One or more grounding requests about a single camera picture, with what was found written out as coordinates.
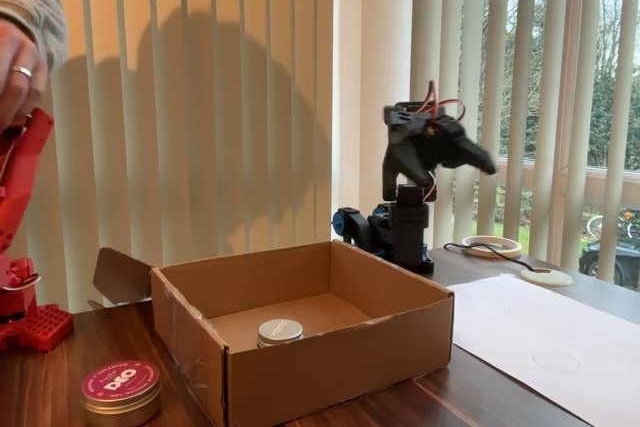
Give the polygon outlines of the person's left hand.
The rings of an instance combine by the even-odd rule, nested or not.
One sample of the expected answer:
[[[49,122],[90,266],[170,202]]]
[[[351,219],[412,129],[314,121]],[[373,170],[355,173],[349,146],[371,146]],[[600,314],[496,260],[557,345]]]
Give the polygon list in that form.
[[[23,123],[40,105],[49,70],[36,44],[17,25],[1,20],[1,131]]]

